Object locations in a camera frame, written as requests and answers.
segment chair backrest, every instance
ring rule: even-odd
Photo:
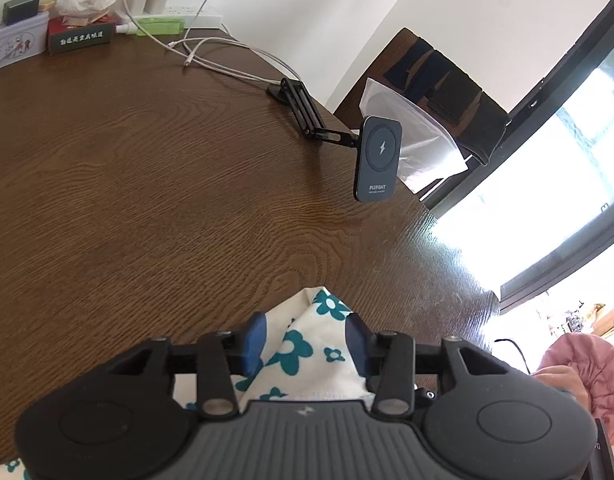
[[[367,78],[420,106],[483,165],[509,124],[509,115],[480,86],[407,28],[395,35],[336,109],[334,115],[348,128],[362,123],[359,105]]]

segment gray textured surface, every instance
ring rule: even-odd
[[[253,402],[241,418],[207,424],[153,480],[455,480],[405,424],[360,402]]]

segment white tissue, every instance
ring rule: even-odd
[[[104,16],[116,0],[56,0],[56,10],[61,16],[96,19]]]

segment circular pad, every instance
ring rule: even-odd
[[[133,422],[132,410],[114,402],[77,402],[60,418],[64,436],[77,444],[106,444],[125,435]]]
[[[396,138],[384,124],[370,131],[367,143],[367,160],[375,171],[385,170],[396,154]]]
[[[482,480],[580,478],[596,444],[575,399],[514,371],[460,375],[422,429],[443,461]]]
[[[551,417],[528,402],[501,400],[492,402],[478,413],[480,429],[500,442],[525,444],[549,433]]]
[[[39,400],[18,419],[16,447],[46,480],[145,478],[186,443],[192,418],[134,376],[102,375]]]

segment magnetic wireless charger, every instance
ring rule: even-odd
[[[301,81],[284,78],[271,84],[267,93],[291,107],[298,127],[307,139],[322,140],[356,148],[354,198],[359,202],[378,202],[393,194],[398,174],[402,127],[398,121],[365,117],[358,136],[325,128],[322,117]]]

